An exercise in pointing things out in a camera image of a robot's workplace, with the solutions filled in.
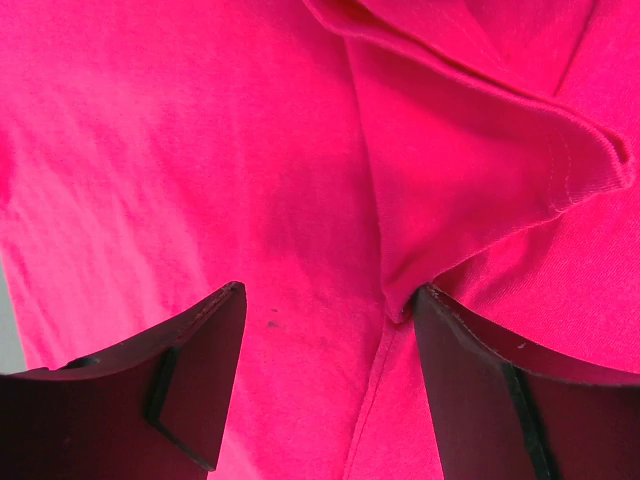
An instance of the gray background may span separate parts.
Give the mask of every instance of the gray background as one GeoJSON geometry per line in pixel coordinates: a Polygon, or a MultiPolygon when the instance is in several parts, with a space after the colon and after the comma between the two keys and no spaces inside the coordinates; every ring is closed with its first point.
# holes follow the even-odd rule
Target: gray background
{"type": "Polygon", "coordinates": [[[7,282],[0,266],[0,373],[16,373],[24,369],[22,346],[9,301],[7,282]]]}

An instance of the pink fabric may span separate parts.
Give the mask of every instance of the pink fabric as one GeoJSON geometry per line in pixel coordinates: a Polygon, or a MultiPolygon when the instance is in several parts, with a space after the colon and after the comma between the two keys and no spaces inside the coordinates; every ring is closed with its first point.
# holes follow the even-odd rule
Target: pink fabric
{"type": "Polygon", "coordinates": [[[441,478],[402,313],[426,281],[640,372],[640,6],[524,3],[2,2],[29,367],[244,281],[234,480],[441,478]]]}

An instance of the pink shirt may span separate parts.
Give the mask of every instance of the pink shirt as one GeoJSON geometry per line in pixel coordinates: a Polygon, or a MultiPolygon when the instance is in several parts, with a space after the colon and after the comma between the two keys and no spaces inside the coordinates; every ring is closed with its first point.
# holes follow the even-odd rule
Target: pink shirt
{"type": "Polygon", "coordinates": [[[8,0],[0,242],[28,366],[229,280],[215,479],[439,479],[412,292],[640,372],[640,4],[8,0]]]}

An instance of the garment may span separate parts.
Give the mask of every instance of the garment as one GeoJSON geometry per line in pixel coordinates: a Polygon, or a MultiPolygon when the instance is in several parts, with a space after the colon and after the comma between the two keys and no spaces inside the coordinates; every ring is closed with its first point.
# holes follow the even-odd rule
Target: garment
{"type": "Polygon", "coordinates": [[[30,368],[229,280],[216,479],[441,478],[434,281],[640,372],[631,1],[5,1],[0,224],[30,368]]]}

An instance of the gray surface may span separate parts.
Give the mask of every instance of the gray surface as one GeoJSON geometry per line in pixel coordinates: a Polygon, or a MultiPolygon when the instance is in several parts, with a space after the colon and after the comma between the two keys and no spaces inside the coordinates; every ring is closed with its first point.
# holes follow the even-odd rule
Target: gray surface
{"type": "Polygon", "coordinates": [[[25,370],[22,345],[9,301],[9,292],[0,266],[0,373],[25,370]]]}

